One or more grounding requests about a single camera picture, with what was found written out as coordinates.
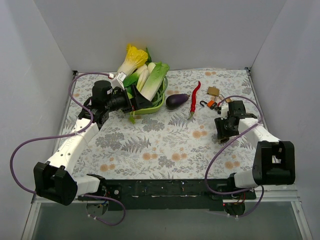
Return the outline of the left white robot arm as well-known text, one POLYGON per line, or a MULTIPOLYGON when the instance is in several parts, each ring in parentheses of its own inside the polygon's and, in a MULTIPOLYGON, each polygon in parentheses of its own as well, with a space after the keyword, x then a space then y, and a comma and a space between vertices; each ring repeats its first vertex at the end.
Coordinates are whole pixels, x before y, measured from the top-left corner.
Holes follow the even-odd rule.
POLYGON ((96 174, 73 178, 72 173, 82 152, 99 133, 111 112, 121 110, 130 113, 152 107, 153 94, 141 93, 133 84, 130 88, 132 98, 126 90, 112 88, 107 80, 94 83, 92 96, 85 101, 71 136, 45 163, 38 162, 33 169, 38 196, 64 206, 85 194, 90 194, 95 200, 106 196, 105 178, 96 174))

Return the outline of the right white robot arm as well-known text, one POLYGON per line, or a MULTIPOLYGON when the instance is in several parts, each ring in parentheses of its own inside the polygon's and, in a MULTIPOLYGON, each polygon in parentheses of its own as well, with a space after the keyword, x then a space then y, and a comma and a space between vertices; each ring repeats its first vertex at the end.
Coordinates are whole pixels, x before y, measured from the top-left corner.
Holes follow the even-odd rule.
POLYGON ((217 140, 220 143, 243 134, 255 147, 252 168, 232 173, 228 178, 226 192, 230 198, 239 198, 246 188, 261 185, 292 185, 295 182, 294 144, 282 141, 269 133, 254 114, 246 112, 243 101, 236 100, 223 105, 220 117, 214 122, 217 140))

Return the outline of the orange padlock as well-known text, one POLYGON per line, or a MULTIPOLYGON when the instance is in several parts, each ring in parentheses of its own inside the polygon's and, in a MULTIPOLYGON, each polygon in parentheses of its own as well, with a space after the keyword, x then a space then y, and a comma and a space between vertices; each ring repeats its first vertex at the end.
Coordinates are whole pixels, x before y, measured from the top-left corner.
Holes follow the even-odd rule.
POLYGON ((202 107, 205 107, 207 106, 208 108, 210 108, 211 110, 215 110, 215 111, 218 111, 219 110, 219 107, 218 107, 218 104, 213 101, 213 100, 210 100, 209 102, 205 102, 204 100, 200 101, 200 105, 202 107))

